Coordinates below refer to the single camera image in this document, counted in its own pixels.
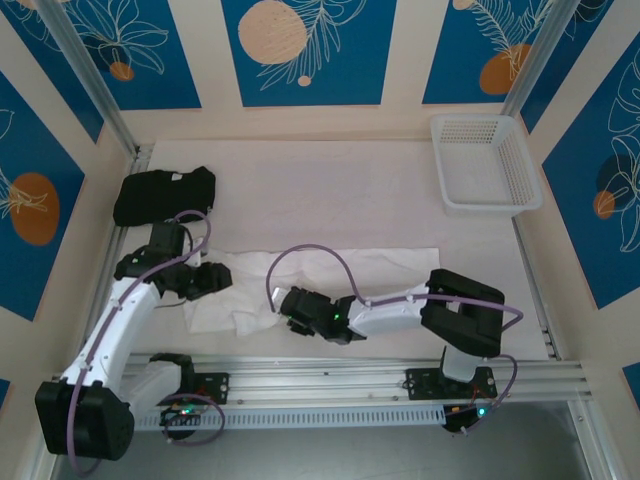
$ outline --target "leaf drawing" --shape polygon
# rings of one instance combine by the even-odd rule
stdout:
[[[2,1],[31,36],[59,51],[36,10],[18,0]],[[61,5],[99,70],[121,81],[133,79],[134,66],[164,73],[154,48],[167,42],[169,31],[139,20],[138,0],[70,0]]]
[[[11,110],[0,110],[0,140],[2,140],[11,129],[11,122],[15,112]],[[0,168],[0,218],[5,218],[15,210],[17,213],[21,207],[33,208],[41,212],[46,212],[47,207],[43,202],[47,199],[47,194],[30,195],[15,187],[5,176]]]
[[[640,247],[640,50],[624,70],[608,119],[614,156],[600,167],[594,201],[603,220],[620,214],[621,253]]]
[[[476,16],[480,33],[491,41],[496,52],[509,60],[511,80],[520,71],[523,46],[542,26],[556,0],[541,0],[535,8],[532,1],[519,16],[510,0],[474,0],[468,8]]]
[[[355,8],[349,4],[358,4]],[[268,54],[254,54],[251,46],[243,43],[247,54],[262,65],[258,78],[264,79],[261,91],[278,82],[291,84],[298,81],[301,86],[311,83],[314,76],[323,66],[331,61],[332,55],[340,53],[339,27],[356,18],[366,6],[367,0],[262,0],[257,2],[240,21],[251,22],[251,17],[266,17],[269,15],[268,32],[264,32],[264,39],[271,42],[272,51]],[[239,27],[241,43],[243,35],[251,35]],[[300,48],[291,47],[291,39],[300,42]],[[285,50],[292,50],[292,55],[286,55]],[[260,61],[267,58],[278,58],[279,61]]]
[[[564,30],[565,35],[574,40],[578,24],[598,21],[605,11],[607,3],[609,3],[609,0],[582,0]]]

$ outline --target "white table surface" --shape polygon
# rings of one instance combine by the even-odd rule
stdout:
[[[524,320],[505,332],[502,351],[546,360],[547,349],[509,218],[447,217],[430,142],[158,142],[149,170],[217,176],[209,218],[212,248],[282,251],[300,243],[345,248],[438,247],[443,268],[502,290]],[[201,235],[202,222],[190,224]],[[121,254],[147,243],[150,227],[130,228]],[[175,297],[167,295],[165,303]],[[182,308],[156,310],[134,353],[439,358],[444,342],[426,329],[338,346],[291,333],[284,323],[246,337],[189,334]]]

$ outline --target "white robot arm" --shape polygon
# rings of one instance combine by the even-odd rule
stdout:
[[[124,455],[137,418],[168,395],[185,390],[191,393],[184,385],[188,378],[185,368],[192,371],[193,366],[190,361],[186,366],[172,361],[180,357],[177,355],[160,355],[141,374],[122,382],[138,334],[166,291],[194,300],[231,285],[229,269],[222,264],[202,263],[200,253],[188,262],[170,262],[182,258],[185,250],[194,249],[191,240],[186,241],[185,232],[178,223],[155,224],[149,244],[118,263],[109,301],[86,345],[59,381],[44,382],[38,389],[36,408],[51,453],[68,453],[67,422],[76,391],[75,452],[108,460]]]
[[[452,302],[434,298],[463,299],[457,311]],[[319,334],[325,340],[346,345],[374,335],[425,327],[448,343],[441,372],[445,378],[468,383],[486,357],[500,354],[502,311],[474,305],[504,304],[502,292],[448,270],[431,273],[424,285],[363,303],[355,296],[332,301],[316,292],[293,287],[276,288],[272,301],[277,312],[289,318],[292,331]]]

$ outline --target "white plastic basket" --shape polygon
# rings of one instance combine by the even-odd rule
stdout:
[[[538,176],[514,118],[435,115],[431,134],[447,214],[511,217],[542,205]]]

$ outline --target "orange circle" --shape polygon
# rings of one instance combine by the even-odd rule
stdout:
[[[11,208],[11,222],[20,238],[36,247],[53,240],[60,220],[60,201],[49,179],[39,173],[25,173],[15,179],[9,195],[17,201]]]
[[[133,80],[133,68],[126,63],[113,62],[111,66],[109,66],[109,71],[116,80],[120,80],[121,82],[130,82]]]
[[[451,3],[456,10],[466,10],[467,8],[471,8],[475,0],[452,0]]]
[[[279,0],[254,4],[238,23],[238,37],[246,54],[263,65],[293,60],[308,40],[300,15]]]
[[[596,195],[596,198],[593,200],[593,209],[596,212],[596,215],[600,217],[602,220],[606,220],[616,209],[616,199],[613,196],[613,193],[607,192],[603,190]]]
[[[516,74],[520,71],[525,58],[529,55],[531,45],[514,45],[509,53],[500,52],[489,60],[480,74],[480,88],[488,95],[504,95],[509,93]]]

